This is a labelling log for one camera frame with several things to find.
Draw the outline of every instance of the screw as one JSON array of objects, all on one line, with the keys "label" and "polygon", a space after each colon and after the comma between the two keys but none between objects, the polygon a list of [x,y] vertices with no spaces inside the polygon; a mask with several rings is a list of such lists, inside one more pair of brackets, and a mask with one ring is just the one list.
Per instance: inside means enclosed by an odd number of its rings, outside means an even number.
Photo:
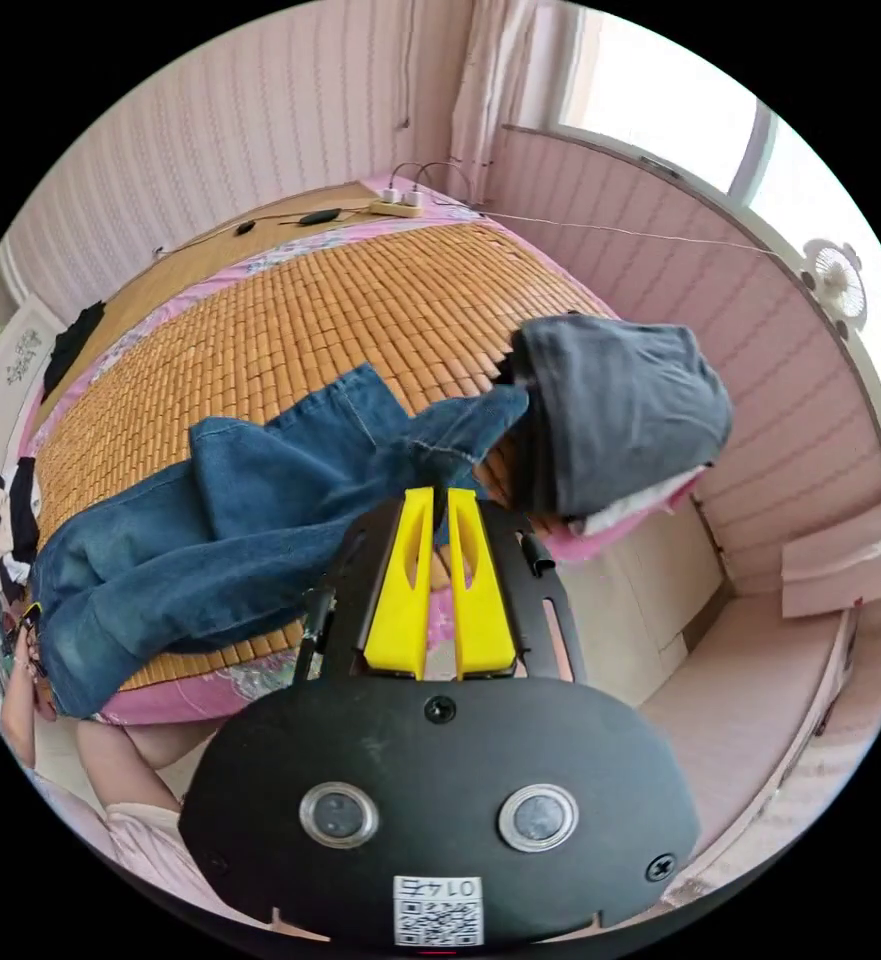
[{"label": "screw", "polygon": [[672,853],[661,853],[649,867],[647,867],[647,879],[651,883],[660,883],[666,880],[677,866],[677,858]]},{"label": "screw", "polygon": [[207,866],[213,870],[214,873],[219,876],[223,876],[227,870],[227,861],[223,859],[218,853],[214,853],[212,850],[207,851]]},{"label": "screw", "polygon": [[457,715],[457,705],[450,697],[431,697],[423,708],[431,723],[449,723]]}]

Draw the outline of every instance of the fan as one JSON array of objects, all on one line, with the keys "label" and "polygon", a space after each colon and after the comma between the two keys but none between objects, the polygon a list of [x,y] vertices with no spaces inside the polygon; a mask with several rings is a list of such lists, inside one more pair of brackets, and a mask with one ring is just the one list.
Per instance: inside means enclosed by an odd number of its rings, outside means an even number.
[{"label": "fan", "polygon": [[853,247],[817,239],[806,243],[803,252],[807,259],[800,279],[841,335],[846,336],[847,325],[862,330],[867,322],[867,295],[859,272],[863,265]]}]

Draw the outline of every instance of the window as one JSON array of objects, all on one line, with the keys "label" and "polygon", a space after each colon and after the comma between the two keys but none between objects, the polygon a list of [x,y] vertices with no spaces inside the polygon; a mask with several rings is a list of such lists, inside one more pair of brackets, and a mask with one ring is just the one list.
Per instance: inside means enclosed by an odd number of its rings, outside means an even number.
[{"label": "window", "polygon": [[830,168],[782,120],[750,208],[792,247],[813,237],[849,243],[863,264],[867,323],[860,333],[881,383],[881,245]]},{"label": "window", "polygon": [[[881,244],[829,167],[701,57],[611,14],[567,9],[570,66],[552,129],[676,170],[778,252],[792,250],[798,269],[809,240],[849,243],[867,295],[867,323],[851,332],[851,355],[865,382],[881,386]],[[881,396],[873,399],[881,422]]]},{"label": "window", "polygon": [[757,99],[679,44],[584,10],[564,126],[631,144],[723,193],[750,140]]}]

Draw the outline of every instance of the jeans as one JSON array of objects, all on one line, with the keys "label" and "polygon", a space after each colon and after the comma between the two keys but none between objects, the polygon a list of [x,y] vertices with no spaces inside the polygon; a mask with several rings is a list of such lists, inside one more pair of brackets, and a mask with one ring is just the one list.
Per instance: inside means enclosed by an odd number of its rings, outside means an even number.
[{"label": "jeans", "polygon": [[265,426],[191,427],[189,460],[77,514],[33,565],[58,712],[96,712],[163,651],[290,623],[356,517],[409,487],[476,489],[473,467],[526,406],[497,386],[411,418],[365,364]]}]

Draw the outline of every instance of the sticker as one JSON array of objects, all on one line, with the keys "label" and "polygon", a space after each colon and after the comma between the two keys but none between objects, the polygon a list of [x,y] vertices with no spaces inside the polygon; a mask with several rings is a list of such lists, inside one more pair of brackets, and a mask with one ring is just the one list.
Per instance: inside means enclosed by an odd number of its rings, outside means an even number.
[{"label": "sticker", "polygon": [[394,877],[393,937],[398,947],[479,947],[479,877]]}]

